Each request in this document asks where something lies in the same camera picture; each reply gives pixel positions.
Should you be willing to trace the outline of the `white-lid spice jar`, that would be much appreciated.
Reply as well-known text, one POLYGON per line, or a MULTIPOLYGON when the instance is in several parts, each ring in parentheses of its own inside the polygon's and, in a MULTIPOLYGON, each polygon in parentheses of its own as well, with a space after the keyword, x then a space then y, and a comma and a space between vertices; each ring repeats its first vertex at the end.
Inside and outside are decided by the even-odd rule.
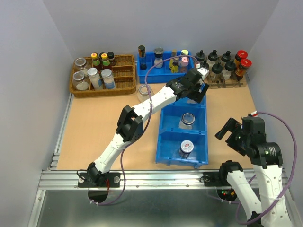
POLYGON ((182 158, 188 158, 193 150, 194 150, 193 142, 190 140, 184 140, 180 144, 178 153, 182 158))

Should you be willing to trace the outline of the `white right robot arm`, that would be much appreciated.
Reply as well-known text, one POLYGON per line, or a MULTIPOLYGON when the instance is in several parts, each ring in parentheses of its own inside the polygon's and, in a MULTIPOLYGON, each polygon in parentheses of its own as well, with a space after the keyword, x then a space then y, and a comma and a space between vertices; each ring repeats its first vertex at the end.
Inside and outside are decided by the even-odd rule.
MULTIPOLYGON (((248 88, 211 89, 209 107, 211 107, 211 123, 215 117, 223 120, 223 116, 231 113, 244 113, 245 108, 252 110, 253 102, 248 88)), ((235 190, 239 205, 235 219, 239 225, 248 227, 294 227, 289 217, 285 193, 288 190, 294 175, 297 159, 297 144, 294 134, 287 123, 278 116, 254 111, 242 118, 242 123, 234 118, 229 118, 215 137, 219 140, 230 131, 231 134, 225 141, 227 145, 243 156, 248 156, 253 166, 255 175, 248 182, 244 171, 238 162, 226 161, 221 164, 219 171, 215 172, 218 183, 222 186, 230 185, 235 190), (265 121, 258 114, 266 114, 278 119, 285 125, 291 134, 294 144, 293 169, 285 187, 282 185, 283 159, 279 145, 267 142, 265 121), (257 177, 261 200, 254 193, 250 182, 257 177), (247 221, 240 221, 238 213, 240 207, 244 208, 247 221)))

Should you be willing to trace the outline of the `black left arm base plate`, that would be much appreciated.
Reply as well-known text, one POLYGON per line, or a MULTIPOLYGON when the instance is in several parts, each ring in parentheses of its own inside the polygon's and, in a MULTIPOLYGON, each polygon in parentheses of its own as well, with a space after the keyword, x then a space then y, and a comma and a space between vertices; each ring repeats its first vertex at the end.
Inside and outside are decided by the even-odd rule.
POLYGON ((117 172, 105 173, 93 179, 85 170, 77 171, 79 188, 118 188, 121 174, 117 172))

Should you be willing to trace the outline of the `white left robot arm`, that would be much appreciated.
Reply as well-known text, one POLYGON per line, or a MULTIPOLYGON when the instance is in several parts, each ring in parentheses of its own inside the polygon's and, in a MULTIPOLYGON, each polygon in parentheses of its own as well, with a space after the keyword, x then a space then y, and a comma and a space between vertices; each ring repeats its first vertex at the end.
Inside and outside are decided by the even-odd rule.
POLYGON ((207 91, 204 79, 208 74, 208 69, 190 69, 184 76, 167 82, 151 99, 133 107, 126 105, 121 111, 113 139, 101 156, 89 164, 88 181, 94 186, 105 182, 105 175, 113 162, 144 134, 144 124, 153 114, 185 97, 200 103, 207 91))

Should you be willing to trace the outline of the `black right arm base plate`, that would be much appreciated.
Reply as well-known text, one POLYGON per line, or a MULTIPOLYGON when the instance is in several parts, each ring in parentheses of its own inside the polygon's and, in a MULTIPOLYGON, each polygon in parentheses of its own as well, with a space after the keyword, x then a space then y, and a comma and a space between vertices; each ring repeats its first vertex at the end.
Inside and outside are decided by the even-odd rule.
POLYGON ((202 179, 205 187, 222 186, 222 181, 217 171, 203 172, 202 179))

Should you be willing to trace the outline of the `glass jar with powder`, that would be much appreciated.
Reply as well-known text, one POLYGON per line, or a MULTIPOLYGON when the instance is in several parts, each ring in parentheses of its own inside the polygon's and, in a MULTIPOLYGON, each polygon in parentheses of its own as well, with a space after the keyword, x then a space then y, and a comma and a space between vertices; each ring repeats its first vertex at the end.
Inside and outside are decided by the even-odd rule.
POLYGON ((191 130, 193 129, 195 120, 196 118, 192 113, 184 113, 180 118, 178 127, 180 129, 191 130))

